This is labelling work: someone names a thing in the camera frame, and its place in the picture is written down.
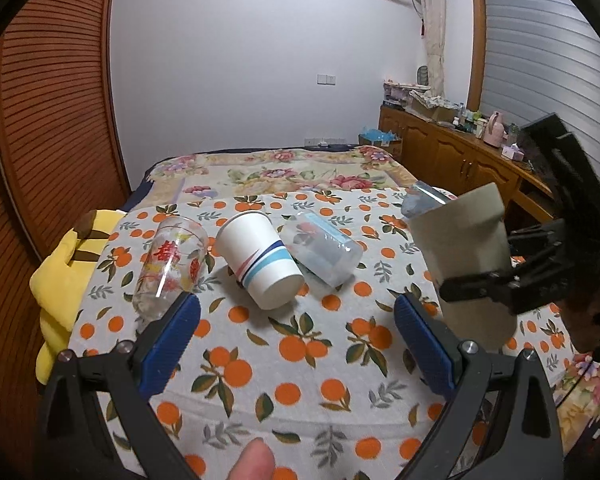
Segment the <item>fingertip at bottom edge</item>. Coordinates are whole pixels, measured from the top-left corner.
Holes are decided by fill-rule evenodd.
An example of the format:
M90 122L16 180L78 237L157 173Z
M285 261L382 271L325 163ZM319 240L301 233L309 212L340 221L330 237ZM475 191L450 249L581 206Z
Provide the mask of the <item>fingertip at bottom edge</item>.
M227 480L272 480L275 467L270 447L261 438L255 438L244 447Z

